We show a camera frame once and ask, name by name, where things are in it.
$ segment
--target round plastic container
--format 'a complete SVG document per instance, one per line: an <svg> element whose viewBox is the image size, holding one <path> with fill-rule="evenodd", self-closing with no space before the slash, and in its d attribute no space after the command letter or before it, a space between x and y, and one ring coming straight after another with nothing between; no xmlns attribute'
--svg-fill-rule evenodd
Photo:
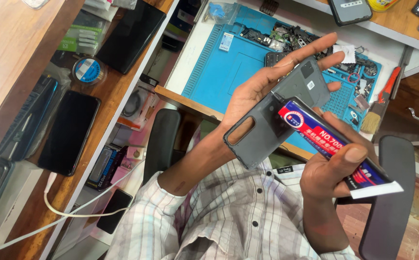
<svg viewBox="0 0 419 260"><path fill-rule="evenodd" d="M386 12L397 2L399 2L399 0L368 0L368 4L376 12Z"/></svg>
<svg viewBox="0 0 419 260"><path fill-rule="evenodd" d="M107 68L97 58L85 56L79 59L73 66L73 78L83 86L93 86L97 83L102 83L106 77Z"/></svg>

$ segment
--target blue silicone repair mat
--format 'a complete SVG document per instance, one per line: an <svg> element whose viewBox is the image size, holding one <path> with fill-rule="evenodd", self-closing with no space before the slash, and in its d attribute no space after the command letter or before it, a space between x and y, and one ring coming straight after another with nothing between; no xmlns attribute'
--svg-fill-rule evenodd
<svg viewBox="0 0 419 260"><path fill-rule="evenodd" d="M260 68L264 67L265 55L274 51L241 37L240 33L245 28L251 28L262 34L270 35L277 22L282 23L261 12L241 6L233 26L214 25L182 91L182 95L216 111L225 113L235 88L248 80ZM228 51L219 49L224 33L233 35ZM368 60L368 57L362 54L357 54L357 57ZM355 125L351 122L353 118L351 111L354 110L349 107L349 104L357 105L354 98L357 96L356 87L360 83L361 78L367 80L367 86L369 87L367 101L370 100L376 79L381 70L381 65L376 62L375 64L377 73L374 76L366 75L364 73L365 67L360 67L359 65L355 67L355 74L352 75L337 68L324 71L325 81L327 83L340 81L341 89L331 93L330 100L322 106L322 110L332 111L356 131L359 131L366 111L363 113L355 111L358 121L358 125ZM298 133L292 134L286 142L313 154L317 152Z"/></svg>

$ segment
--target hand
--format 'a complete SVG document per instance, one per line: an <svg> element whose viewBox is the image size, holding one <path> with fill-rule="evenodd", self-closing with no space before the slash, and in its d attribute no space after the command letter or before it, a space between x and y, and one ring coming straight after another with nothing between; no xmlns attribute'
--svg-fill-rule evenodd
<svg viewBox="0 0 419 260"><path fill-rule="evenodd" d="M274 67L261 68L245 83L238 86L233 92L227 107L224 119L219 124L220 132L227 132L238 122L250 109L254 107L273 87L278 79L287 75L298 63L305 58L321 52L336 43L338 36L330 33L313 41L299 50L295 50L279 61ZM345 58L344 52L340 51L317 61L321 70L326 70ZM328 83L330 91L337 91L341 87L339 82ZM229 139L240 139L251 128L251 123L246 120L236 131L230 134Z"/></svg>
<svg viewBox="0 0 419 260"><path fill-rule="evenodd" d="M342 147L330 161L319 153L312 156L299 182L303 197L322 201L350 196L343 178L351 175L366 157L378 164L374 146L331 112L323 113L318 107L313 109L353 143Z"/></svg>

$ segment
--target floor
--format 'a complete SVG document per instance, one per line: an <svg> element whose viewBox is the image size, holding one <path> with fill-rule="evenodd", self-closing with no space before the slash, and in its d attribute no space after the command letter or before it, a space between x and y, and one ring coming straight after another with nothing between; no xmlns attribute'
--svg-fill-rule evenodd
<svg viewBox="0 0 419 260"><path fill-rule="evenodd" d="M351 247L358 257L362 233L365 228L370 204L338 205L337 213L348 235ZM399 249L397 260L419 260L419 179L415 184L415 195Z"/></svg>

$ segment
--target phone screen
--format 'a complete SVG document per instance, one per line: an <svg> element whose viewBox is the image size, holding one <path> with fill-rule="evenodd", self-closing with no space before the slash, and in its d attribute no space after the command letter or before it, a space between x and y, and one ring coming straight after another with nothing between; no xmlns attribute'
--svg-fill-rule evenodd
<svg viewBox="0 0 419 260"><path fill-rule="evenodd" d="M132 201L132 196L125 193L124 191L117 189L113 196L111 196L110 201L105 207L103 214L115 212L119 209L127 208ZM118 223L120 222L122 216L124 215L125 210L122 210L111 216L101 216L97 222L97 227L101 230L113 234Z"/></svg>
<svg viewBox="0 0 419 260"><path fill-rule="evenodd" d="M39 157L40 168L73 175L99 104L96 97L71 90L65 93Z"/></svg>

